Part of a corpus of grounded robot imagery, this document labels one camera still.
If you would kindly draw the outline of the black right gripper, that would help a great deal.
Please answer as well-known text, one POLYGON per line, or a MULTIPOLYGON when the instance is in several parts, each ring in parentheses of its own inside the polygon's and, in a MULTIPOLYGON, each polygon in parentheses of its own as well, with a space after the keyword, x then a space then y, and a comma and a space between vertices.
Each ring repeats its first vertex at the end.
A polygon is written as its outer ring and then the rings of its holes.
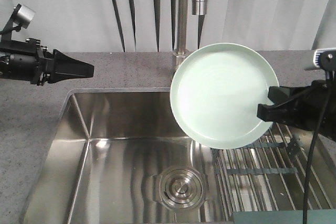
MULTIPOLYGON (((265 122, 276 122, 305 131, 314 131, 327 97, 325 81, 315 80, 306 87, 272 86, 268 98, 273 105, 258 104, 257 117, 265 122)), ((335 83, 325 110, 319 133, 335 140, 335 83)))

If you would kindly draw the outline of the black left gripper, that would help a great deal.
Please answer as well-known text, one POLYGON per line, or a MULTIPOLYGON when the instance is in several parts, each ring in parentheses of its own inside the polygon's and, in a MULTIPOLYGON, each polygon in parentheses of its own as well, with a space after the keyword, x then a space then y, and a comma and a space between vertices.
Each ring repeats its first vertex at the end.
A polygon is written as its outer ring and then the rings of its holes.
POLYGON ((1 40, 1 78, 28 81, 42 86, 69 79, 92 78, 94 66, 70 58, 54 49, 39 44, 38 39, 28 42, 1 40))

